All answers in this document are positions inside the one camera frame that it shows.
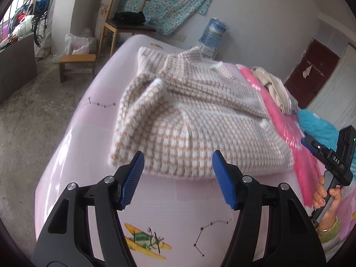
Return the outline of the person's right hand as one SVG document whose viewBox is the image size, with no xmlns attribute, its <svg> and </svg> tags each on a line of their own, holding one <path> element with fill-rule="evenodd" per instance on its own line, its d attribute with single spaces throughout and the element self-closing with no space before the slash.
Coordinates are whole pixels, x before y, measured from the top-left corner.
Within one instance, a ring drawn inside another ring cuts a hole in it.
<svg viewBox="0 0 356 267">
<path fill-rule="evenodd" d="M 342 199 L 342 194 L 339 186 L 335 188 L 330 188 L 330 190 L 327 191 L 324 188 L 324 185 L 325 185 L 325 177 L 321 176 L 317 184 L 317 190 L 315 191 L 313 196 L 312 205 L 313 208 L 319 209 L 321 207 L 326 206 L 327 195 L 331 196 L 330 199 L 333 198 L 329 209 L 326 211 L 323 217 L 325 219 L 325 218 L 331 218 L 336 215 L 336 210 Z"/>
</svg>

